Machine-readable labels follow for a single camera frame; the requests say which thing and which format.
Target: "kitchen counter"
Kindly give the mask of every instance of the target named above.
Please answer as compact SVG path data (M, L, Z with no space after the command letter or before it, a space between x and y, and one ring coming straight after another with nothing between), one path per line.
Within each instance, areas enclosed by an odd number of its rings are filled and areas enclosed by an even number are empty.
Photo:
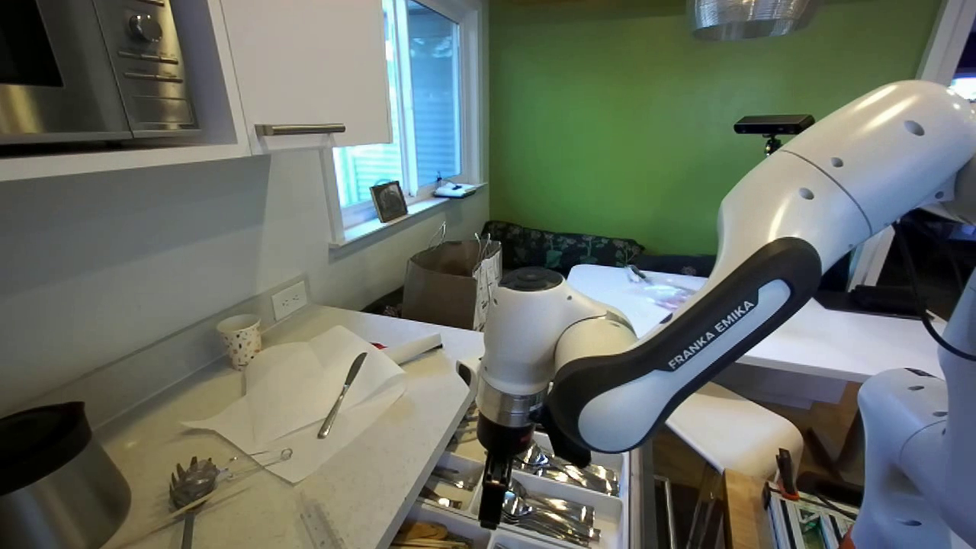
M101 434L132 484L132 512L108 547L177 547L178 525L153 532L166 512L166 476L191 456L234 472L194 518L194 547L314 547L300 528L300 501L314 503L340 547L388 547L470 410L453 361L482 358L482 336L434 325L312 308L274 343L300 343L346 326L366 343L406 344L439 332L443 350L406 365L402 398L360 441L314 476L289 484L264 472L217 434L182 431L240 398L240 371L211 368Z

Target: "cabinet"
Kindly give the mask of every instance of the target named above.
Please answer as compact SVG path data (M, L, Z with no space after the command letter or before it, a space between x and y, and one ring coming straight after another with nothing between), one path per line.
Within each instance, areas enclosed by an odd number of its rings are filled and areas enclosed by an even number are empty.
M9 157L0 184L390 142L380 0L171 4L200 134L171 146Z
M259 151L390 142L379 0L221 0L221 25Z

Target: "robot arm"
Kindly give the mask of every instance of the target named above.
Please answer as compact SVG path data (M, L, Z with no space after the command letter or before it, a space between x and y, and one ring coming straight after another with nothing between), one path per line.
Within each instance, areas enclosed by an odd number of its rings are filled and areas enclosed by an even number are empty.
M971 153L976 126L960 98L933 83L885 86L793 138L724 196L710 280L645 343L555 368L559 348L606 317L572 314L552 339L529 331L498 339L491 326L506 326L508 308L491 312L477 387L482 525L498 525L512 453L533 422L576 464L587 449L641 445L687 395L798 312L836 259L906 210L952 203ZM524 339L543 343L549 361L522 361L533 371L512 365Z

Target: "black pot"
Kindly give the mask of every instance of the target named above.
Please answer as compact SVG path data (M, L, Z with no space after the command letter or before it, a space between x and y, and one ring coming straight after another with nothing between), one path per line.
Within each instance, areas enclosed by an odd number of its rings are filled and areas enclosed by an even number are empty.
M128 503L82 404L0 419L0 547L104 547Z

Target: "towel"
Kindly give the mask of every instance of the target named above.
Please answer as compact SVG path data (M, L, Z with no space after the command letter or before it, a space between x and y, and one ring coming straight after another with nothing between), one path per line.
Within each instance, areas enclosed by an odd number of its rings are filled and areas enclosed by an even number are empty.
M366 364L340 400L327 441L317 427L339 400L355 355ZM317 472L344 445L361 435L402 395L402 368L366 339L331 326L309 343L272 344L243 368L243 398L221 411L182 422L188 431L214 431L257 464L286 483Z

